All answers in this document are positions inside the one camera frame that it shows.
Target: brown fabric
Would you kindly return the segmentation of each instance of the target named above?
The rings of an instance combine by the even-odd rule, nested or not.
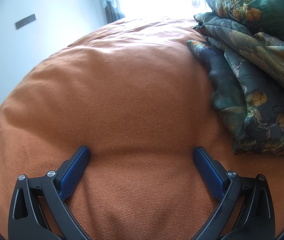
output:
[[[186,41],[192,20],[106,25],[37,65],[0,106],[0,232],[18,175],[43,176],[92,151],[68,206],[93,240],[190,239],[216,205],[192,160],[204,146],[269,182],[284,227],[284,157],[232,154],[208,74]]]

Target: dark green quilt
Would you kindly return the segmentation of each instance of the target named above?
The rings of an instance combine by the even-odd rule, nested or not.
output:
[[[234,152],[284,154],[284,0],[207,0],[188,41],[209,70]]]

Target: wall switch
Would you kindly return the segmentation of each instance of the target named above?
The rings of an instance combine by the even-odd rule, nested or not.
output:
[[[32,14],[28,17],[25,17],[24,19],[22,20],[19,20],[18,22],[15,23],[15,26],[18,29],[20,29],[21,27],[23,27],[24,25],[27,25],[29,24],[30,22],[33,22],[36,20],[36,17],[35,17],[35,14]]]

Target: wall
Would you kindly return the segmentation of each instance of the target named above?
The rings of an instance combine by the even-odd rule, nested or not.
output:
[[[105,24],[101,0],[0,0],[0,104],[40,61]]]

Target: blue textured pad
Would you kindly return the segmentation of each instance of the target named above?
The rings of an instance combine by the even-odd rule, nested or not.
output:
[[[209,188],[211,195],[221,201],[225,194],[223,180],[200,147],[194,149],[193,161]]]
[[[62,201],[72,195],[89,161],[90,150],[84,147],[61,179],[59,196]]]

